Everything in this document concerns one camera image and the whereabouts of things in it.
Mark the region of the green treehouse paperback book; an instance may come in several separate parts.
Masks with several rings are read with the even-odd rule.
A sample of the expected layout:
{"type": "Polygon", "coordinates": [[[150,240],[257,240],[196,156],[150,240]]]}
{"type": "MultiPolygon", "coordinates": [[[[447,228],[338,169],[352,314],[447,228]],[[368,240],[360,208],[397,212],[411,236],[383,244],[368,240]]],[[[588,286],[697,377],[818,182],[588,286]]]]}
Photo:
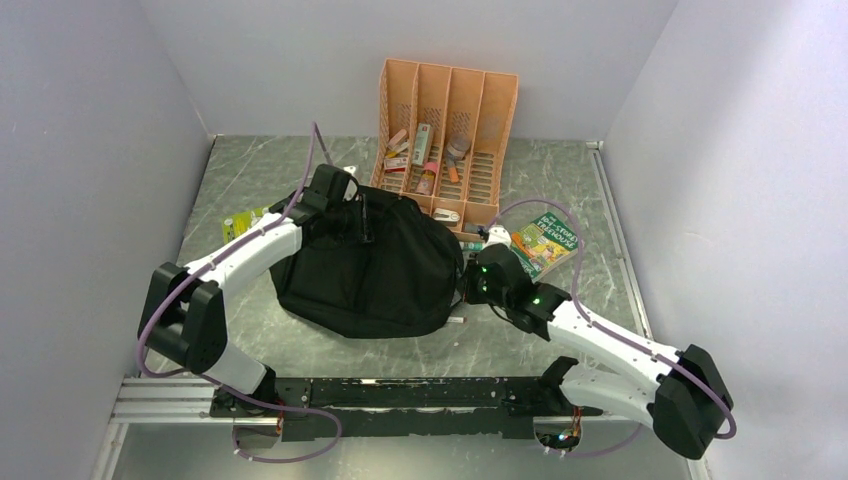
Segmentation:
{"type": "Polygon", "coordinates": [[[559,217],[546,212],[511,233],[511,249],[532,280],[538,281],[577,253],[577,236],[559,217]]]}

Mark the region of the black student backpack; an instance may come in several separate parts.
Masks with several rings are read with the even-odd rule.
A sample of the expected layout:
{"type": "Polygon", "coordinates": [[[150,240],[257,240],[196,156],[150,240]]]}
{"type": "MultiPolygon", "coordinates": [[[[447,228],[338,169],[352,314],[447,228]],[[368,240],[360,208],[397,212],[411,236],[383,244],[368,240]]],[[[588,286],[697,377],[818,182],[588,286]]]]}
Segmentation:
{"type": "Polygon", "coordinates": [[[442,328],[464,273],[459,241],[412,199],[363,187],[372,239],[305,242],[270,268],[280,306],[347,338],[418,337],[442,328]]]}

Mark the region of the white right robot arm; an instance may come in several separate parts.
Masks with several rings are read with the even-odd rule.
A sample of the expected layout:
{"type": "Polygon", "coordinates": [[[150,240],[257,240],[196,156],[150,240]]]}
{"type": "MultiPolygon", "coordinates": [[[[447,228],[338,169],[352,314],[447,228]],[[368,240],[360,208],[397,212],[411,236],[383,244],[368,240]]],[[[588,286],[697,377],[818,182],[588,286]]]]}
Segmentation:
{"type": "Polygon", "coordinates": [[[463,299],[503,313],[517,329],[599,361],[555,361],[539,391],[550,413],[591,407],[650,428],[676,454],[699,460],[715,440],[737,431],[733,401],[712,356],[691,344],[683,350],[637,335],[597,315],[576,297],[535,282],[518,257],[492,244],[467,263],[463,299]]]}

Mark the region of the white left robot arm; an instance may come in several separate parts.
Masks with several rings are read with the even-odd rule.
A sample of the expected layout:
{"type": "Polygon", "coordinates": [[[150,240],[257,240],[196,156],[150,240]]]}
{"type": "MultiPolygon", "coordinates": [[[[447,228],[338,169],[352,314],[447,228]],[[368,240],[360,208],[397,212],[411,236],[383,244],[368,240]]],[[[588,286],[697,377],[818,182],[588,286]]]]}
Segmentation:
{"type": "Polygon", "coordinates": [[[354,174],[318,166],[308,185],[272,205],[217,251],[185,266],[166,262],[154,271],[137,353],[153,350],[182,370],[229,387],[249,414],[268,413],[277,401],[276,374],[230,340],[229,299],[316,240],[367,239],[366,219],[354,174]]]}

